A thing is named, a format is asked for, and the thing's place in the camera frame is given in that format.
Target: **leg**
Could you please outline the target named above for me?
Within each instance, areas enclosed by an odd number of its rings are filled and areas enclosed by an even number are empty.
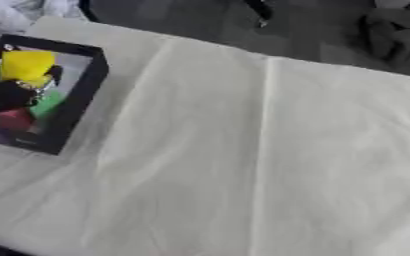
[[[260,25],[267,25],[267,22],[272,18],[273,11],[272,9],[265,4],[262,0],[245,0],[248,6],[255,10],[255,12],[261,17]]]

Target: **green block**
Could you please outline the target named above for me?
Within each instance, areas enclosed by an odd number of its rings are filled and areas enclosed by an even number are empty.
[[[54,110],[64,100],[63,95],[56,90],[48,90],[36,106],[29,111],[36,118],[43,118]]]

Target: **floor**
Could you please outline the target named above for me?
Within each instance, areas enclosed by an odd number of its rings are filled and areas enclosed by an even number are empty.
[[[373,0],[270,0],[275,18],[255,28],[242,0],[91,0],[101,22],[191,37],[252,52],[410,75],[356,47],[356,21]]]

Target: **yellow block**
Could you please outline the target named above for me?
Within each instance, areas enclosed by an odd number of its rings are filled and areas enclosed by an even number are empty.
[[[0,65],[0,81],[39,80],[55,63],[56,56],[48,51],[4,52]]]

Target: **person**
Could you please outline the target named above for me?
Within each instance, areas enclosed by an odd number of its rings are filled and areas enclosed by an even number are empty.
[[[44,15],[86,19],[78,0],[0,0],[0,36],[22,34]]]

